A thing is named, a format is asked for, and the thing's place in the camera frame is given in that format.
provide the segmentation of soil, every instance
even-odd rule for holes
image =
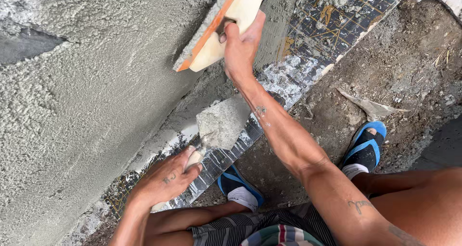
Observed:
[[[412,169],[432,133],[462,113],[462,28],[438,0],[402,0],[289,110],[338,164],[366,115],[336,87],[355,97],[412,110],[383,119],[388,134],[374,172]],[[265,196],[260,211],[309,200],[264,136],[235,165]],[[225,201],[214,184],[192,206]],[[105,245],[114,228],[104,226],[85,245]]]

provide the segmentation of foot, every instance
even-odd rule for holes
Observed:
[[[229,201],[237,202],[248,207],[253,212],[263,203],[262,194],[239,173],[234,165],[231,165],[218,177],[218,186]]]
[[[386,129],[382,122],[369,122],[358,130],[342,167],[350,180],[358,173],[371,172],[377,166],[385,135]]]

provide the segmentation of white sock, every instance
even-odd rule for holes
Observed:
[[[245,207],[248,207],[252,212],[257,211],[258,201],[252,193],[245,187],[241,186],[228,193],[228,200],[237,202]]]
[[[357,174],[361,172],[366,172],[369,173],[369,170],[367,167],[361,165],[361,164],[350,164],[346,165],[342,168],[342,172],[346,175],[346,177],[351,180],[353,179]]]

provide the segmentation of hand tattoo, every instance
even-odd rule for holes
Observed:
[[[173,174],[173,177],[171,177],[171,178],[165,177],[164,179],[162,179],[162,181],[163,181],[165,184],[170,183],[170,180],[173,180],[173,179],[176,178],[175,173],[172,173],[172,174]]]
[[[349,201],[348,206],[351,207],[351,205],[354,205],[356,207],[356,211],[358,211],[359,214],[362,214],[361,207],[363,206],[370,206],[373,209],[375,209],[375,207],[369,201]]]

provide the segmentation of shorts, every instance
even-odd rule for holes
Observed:
[[[311,202],[264,213],[232,214],[202,226],[192,226],[194,246],[237,246],[265,227],[284,224],[302,229],[325,246],[337,241]]]

